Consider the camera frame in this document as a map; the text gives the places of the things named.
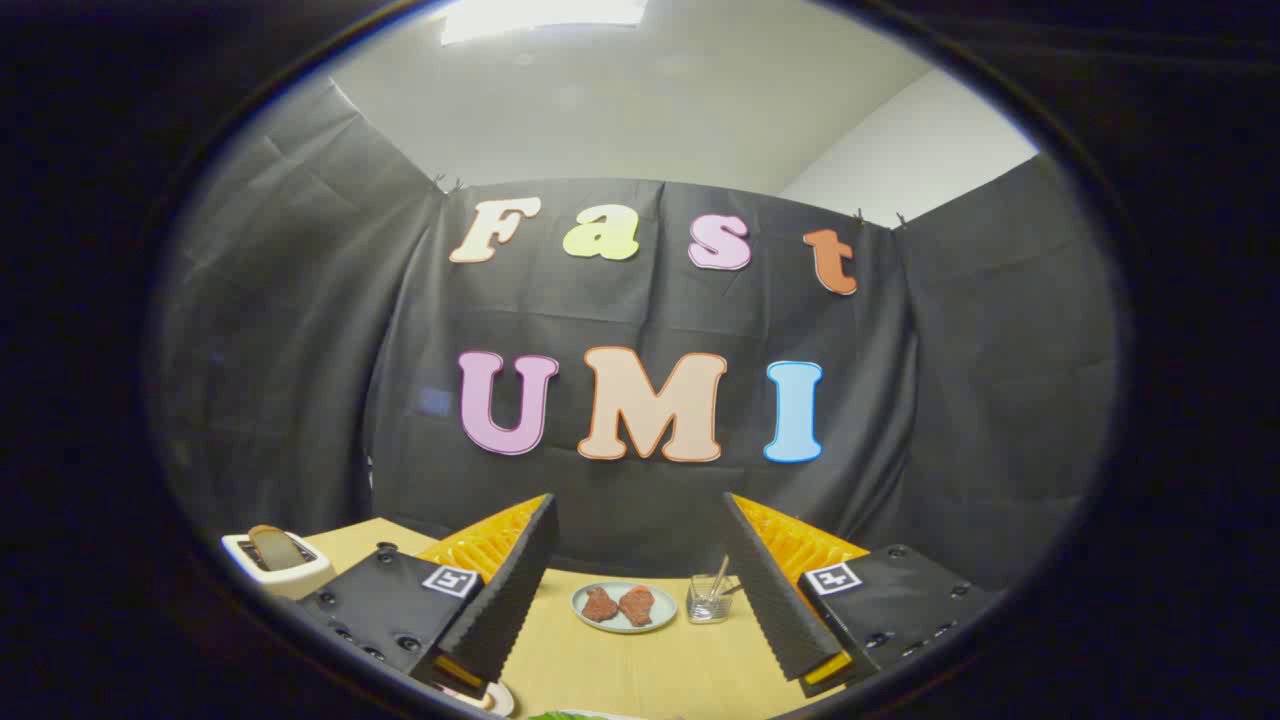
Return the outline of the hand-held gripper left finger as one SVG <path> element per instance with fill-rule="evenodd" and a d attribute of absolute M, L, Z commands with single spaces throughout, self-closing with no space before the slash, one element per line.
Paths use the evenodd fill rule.
<path fill-rule="evenodd" d="M 559 539 L 556 496 L 535 496 L 430 548 L 383 542 L 297 602 L 330 643 L 392 673 L 480 698 L 500 679 Z"/>

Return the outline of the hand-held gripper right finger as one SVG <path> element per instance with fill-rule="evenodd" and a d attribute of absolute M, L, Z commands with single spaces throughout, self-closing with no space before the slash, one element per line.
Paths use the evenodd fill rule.
<path fill-rule="evenodd" d="M 808 698 L 915 659 L 1001 597 L 910 546 L 864 550 L 730 492 L 722 533 L 780 670 Z"/>

